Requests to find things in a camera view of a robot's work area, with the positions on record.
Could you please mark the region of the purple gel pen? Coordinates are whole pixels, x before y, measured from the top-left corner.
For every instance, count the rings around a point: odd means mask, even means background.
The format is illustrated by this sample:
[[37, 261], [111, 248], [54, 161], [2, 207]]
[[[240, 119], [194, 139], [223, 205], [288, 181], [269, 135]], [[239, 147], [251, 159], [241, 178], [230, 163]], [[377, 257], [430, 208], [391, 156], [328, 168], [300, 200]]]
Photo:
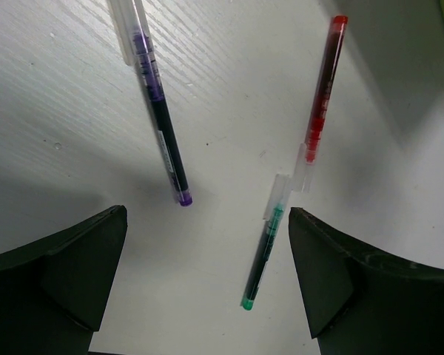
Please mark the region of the purple gel pen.
[[143, 2], [107, 3], [124, 61], [127, 66], [135, 69], [142, 93], [149, 105], [175, 200], [181, 206], [190, 206], [192, 195], [161, 82]]

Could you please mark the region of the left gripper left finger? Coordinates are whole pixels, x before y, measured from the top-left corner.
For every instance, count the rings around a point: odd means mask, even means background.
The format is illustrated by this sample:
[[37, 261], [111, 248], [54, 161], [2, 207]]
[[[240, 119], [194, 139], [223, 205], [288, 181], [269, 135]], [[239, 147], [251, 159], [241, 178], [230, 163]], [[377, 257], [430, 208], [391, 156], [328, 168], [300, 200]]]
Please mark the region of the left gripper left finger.
[[126, 234], [117, 205], [0, 254], [0, 354], [88, 354]]

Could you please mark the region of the red gel pen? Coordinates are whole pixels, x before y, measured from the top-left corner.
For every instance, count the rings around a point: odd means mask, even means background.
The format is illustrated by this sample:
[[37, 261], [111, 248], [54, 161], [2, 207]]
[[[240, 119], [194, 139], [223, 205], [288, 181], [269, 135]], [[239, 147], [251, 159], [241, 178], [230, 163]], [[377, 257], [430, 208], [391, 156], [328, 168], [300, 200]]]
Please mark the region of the red gel pen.
[[292, 176], [292, 190], [296, 192], [309, 191], [348, 21], [347, 16], [337, 15], [330, 23], [306, 136]]

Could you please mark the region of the green gel pen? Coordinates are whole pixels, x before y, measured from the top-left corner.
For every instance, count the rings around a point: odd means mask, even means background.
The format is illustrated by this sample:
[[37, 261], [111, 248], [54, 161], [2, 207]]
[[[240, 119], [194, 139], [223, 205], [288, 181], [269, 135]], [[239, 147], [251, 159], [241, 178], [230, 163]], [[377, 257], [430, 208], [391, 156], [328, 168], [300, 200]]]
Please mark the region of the green gel pen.
[[263, 215], [265, 222], [263, 232], [240, 303], [245, 311], [251, 311], [253, 308], [260, 282], [280, 227], [280, 222], [286, 211], [291, 190], [291, 177], [289, 175], [277, 174]]

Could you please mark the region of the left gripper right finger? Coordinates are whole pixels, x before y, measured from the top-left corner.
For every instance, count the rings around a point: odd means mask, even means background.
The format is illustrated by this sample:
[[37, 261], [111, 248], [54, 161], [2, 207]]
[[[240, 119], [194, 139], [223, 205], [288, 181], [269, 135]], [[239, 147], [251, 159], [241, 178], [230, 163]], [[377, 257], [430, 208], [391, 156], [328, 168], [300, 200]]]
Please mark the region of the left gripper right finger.
[[302, 208], [289, 241], [322, 354], [444, 354], [444, 269], [390, 254]]

